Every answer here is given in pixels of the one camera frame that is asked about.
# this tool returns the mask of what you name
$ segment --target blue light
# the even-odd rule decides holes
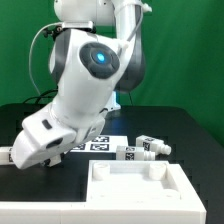
[[[100,62],[105,62],[105,56],[102,53],[98,53],[97,58]]]

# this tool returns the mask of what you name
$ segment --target black tabletop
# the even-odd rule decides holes
[[[0,107],[0,146],[12,145],[22,120],[41,105]],[[224,223],[224,150],[189,114],[173,107],[122,107],[106,118],[104,135],[163,139],[172,147],[168,160],[181,165],[207,210],[207,224]],[[0,201],[85,201],[89,160],[114,159],[112,153],[68,153],[52,168],[36,165],[26,170],[0,166]]]

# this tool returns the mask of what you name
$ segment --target green backdrop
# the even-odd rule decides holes
[[[28,76],[29,48],[41,27],[57,21],[53,2],[1,0],[0,105],[36,95]],[[183,108],[224,146],[224,1],[150,3],[152,16],[145,14],[142,25],[147,71],[131,93],[133,104]],[[100,31],[110,35],[111,29]],[[55,87],[47,67],[51,46],[40,37],[34,48],[33,74],[42,92]],[[130,105],[128,95],[119,101]]]

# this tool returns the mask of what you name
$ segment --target white bottle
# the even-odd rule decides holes
[[[155,152],[145,151],[144,147],[117,146],[116,160],[155,160]]]
[[[171,147],[165,145],[163,140],[145,135],[136,138],[136,147],[144,147],[145,151],[155,152],[156,155],[171,153]]]

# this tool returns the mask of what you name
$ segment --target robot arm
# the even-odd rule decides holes
[[[24,130],[12,149],[18,168],[43,162],[101,133],[113,90],[130,91],[142,79],[135,73],[144,72],[138,29],[143,9],[149,8],[138,0],[55,1],[57,16],[71,26],[81,20],[110,25],[114,11],[117,39],[70,28],[57,36],[49,68],[58,94],[23,121]]]

